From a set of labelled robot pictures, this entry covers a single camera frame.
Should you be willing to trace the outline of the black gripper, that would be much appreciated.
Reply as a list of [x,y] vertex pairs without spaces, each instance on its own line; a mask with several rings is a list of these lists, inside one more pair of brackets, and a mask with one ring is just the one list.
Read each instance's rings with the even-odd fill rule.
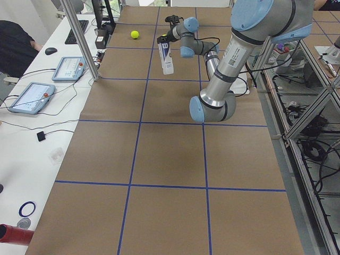
[[177,38],[173,35],[172,30],[169,30],[167,34],[162,35],[162,42],[164,43],[170,43],[170,42],[176,42]]

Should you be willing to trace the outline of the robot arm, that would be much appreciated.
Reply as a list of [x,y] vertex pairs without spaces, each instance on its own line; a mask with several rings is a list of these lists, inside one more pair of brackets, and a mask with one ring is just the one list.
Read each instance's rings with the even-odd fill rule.
[[235,112],[236,99],[231,85],[239,76],[252,51],[267,38],[286,43],[307,37],[312,29],[314,1],[237,1],[231,12],[231,39],[223,58],[212,42],[195,38],[199,29],[194,17],[168,16],[170,30],[158,42],[181,42],[183,58],[201,55],[206,62],[209,84],[191,98],[189,110],[195,122],[220,122]]

